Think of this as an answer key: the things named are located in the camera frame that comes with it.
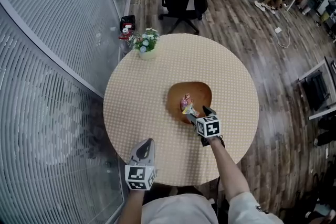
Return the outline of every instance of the beige tablecloth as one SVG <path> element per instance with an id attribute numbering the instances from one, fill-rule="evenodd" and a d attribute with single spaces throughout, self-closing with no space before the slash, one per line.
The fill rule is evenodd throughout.
<path id="1" fill-rule="evenodd" d="M 259 103 L 250 74 L 222 45 L 200 36 L 161 36 L 158 56 L 144 61 L 130 52 L 113 72 L 105 93 L 104 121 L 109 138 L 125 161 L 133 146 L 155 141 L 157 183 L 200 185 L 218 177 L 210 146 L 203 147 L 191 125 L 165 109 L 169 88 L 201 81 L 212 90 L 212 104 L 222 121 L 226 148 L 237 163 L 254 138 Z"/>

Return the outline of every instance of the flower pot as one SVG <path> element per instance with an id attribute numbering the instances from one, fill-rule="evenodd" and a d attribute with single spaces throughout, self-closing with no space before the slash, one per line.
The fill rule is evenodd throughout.
<path id="1" fill-rule="evenodd" d="M 140 52 L 139 56 L 142 60 L 150 60 L 156 57 L 156 46 L 151 51 Z"/>

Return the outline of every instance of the snack package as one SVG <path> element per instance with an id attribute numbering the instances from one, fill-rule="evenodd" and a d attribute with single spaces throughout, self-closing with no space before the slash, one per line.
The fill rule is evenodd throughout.
<path id="1" fill-rule="evenodd" d="M 181 100 L 182 114 L 192 114 L 195 117 L 198 117 L 199 112 L 194 109 L 193 103 L 194 103 L 194 100 L 190 97 L 190 94 L 187 93 L 185 97 L 183 97 Z"/>

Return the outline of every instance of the brown bowl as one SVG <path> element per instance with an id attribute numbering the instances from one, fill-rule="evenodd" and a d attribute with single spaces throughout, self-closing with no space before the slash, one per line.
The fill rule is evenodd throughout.
<path id="1" fill-rule="evenodd" d="M 168 92 L 166 108 L 179 121 L 190 124 L 186 115 L 181 111 L 181 99 L 189 93 L 194 100 L 194 109 L 200 114 L 198 118 L 205 117 L 202 106 L 210 107 L 212 93 L 210 87 L 199 81 L 180 82 L 171 86 Z"/>

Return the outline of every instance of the white flower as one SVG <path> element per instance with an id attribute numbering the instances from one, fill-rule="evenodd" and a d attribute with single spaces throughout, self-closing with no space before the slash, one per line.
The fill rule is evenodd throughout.
<path id="1" fill-rule="evenodd" d="M 146 52 L 146 50 L 147 50 L 147 48 L 144 47 L 144 46 L 142 46 L 142 47 L 140 48 L 140 51 L 141 51 L 141 52 Z"/>

